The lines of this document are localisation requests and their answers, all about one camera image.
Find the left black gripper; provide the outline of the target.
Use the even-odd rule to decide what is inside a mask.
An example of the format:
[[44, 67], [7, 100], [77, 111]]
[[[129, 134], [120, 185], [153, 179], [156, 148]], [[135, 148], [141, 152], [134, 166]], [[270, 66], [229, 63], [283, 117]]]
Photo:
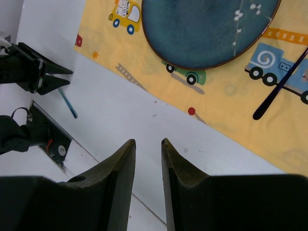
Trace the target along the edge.
[[16, 83], [25, 91], [45, 95], [70, 84], [70, 81], [49, 74], [73, 74], [41, 55], [23, 42], [13, 44], [0, 56], [0, 83]]

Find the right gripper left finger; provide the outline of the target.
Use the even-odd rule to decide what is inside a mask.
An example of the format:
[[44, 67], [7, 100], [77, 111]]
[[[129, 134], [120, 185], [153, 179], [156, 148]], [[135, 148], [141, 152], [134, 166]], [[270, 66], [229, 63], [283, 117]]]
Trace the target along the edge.
[[125, 231], [135, 174], [136, 142], [67, 182], [39, 176], [0, 179], [3, 231]]

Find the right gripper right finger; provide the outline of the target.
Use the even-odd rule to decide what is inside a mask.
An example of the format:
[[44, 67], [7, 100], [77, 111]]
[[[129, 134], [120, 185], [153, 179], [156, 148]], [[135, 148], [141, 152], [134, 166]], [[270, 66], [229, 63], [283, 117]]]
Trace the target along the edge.
[[169, 231], [305, 231], [308, 179], [296, 174], [210, 176], [162, 140]]

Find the iridescent metal fork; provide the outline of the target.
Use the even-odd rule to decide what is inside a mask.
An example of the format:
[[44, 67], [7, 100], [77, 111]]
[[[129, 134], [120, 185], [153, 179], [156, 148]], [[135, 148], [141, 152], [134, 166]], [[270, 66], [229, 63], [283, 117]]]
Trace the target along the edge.
[[72, 113], [73, 117], [75, 119], [78, 118], [77, 112], [75, 111], [75, 109], [73, 108], [72, 104], [70, 103], [70, 101], [68, 100], [68, 98], [66, 97], [65, 93], [63, 92], [63, 90], [61, 88], [58, 88], [58, 91], [60, 93], [60, 95], [62, 96], [64, 102], [66, 103], [66, 105], [68, 106], [70, 112]]

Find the yellow vehicle-print cloth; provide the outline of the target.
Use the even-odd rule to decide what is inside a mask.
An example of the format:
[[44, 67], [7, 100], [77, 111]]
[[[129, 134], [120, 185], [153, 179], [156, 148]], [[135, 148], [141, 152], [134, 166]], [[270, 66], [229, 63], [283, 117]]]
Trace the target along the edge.
[[161, 61], [119, 1], [85, 3], [75, 50], [222, 132], [270, 163], [308, 173], [308, 62], [303, 60], [265, 115], [252, 114], [308, 46], [308, 3], [283, 0], [260, 40], [237, 59], [189, 72]]

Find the iridescent purple metal spoon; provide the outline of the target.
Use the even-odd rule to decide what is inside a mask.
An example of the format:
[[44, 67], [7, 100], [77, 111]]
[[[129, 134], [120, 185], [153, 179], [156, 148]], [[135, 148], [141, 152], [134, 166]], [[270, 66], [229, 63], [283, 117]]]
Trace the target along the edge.
[[287, 71], [286, 75], [282, 78], [282, 80], [278, 83], [278, 85], [273, 89], [273, 91], [268, 95], [268, 97], [263, 101], [263, 103], [256, 109], [256, 111], [253, 114], [254, 120], [259, 120], [265, 114], [271, 103], [279, 94], [280, 90], [283, 88], [285, 83], [288, 81], [288, 79], [296, 70], [296, 68], [299, 66], [299, 64], [304, 60], [307, 54], [308, 54], [308, 48], [304, 50], [304, 52], [300, 55], [298, 60], [293, 64], [293, 66], [289, 69], [289, 71]]

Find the dark teal ceramic plate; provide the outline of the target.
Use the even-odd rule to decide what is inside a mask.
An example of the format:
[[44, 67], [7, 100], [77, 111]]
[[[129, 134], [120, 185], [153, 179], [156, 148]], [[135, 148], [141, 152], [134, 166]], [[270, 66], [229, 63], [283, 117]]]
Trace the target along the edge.
[[153, 52], [186, 70], [226, 64], [252, 47], [278, 0], [144, 0], [142, 28]]

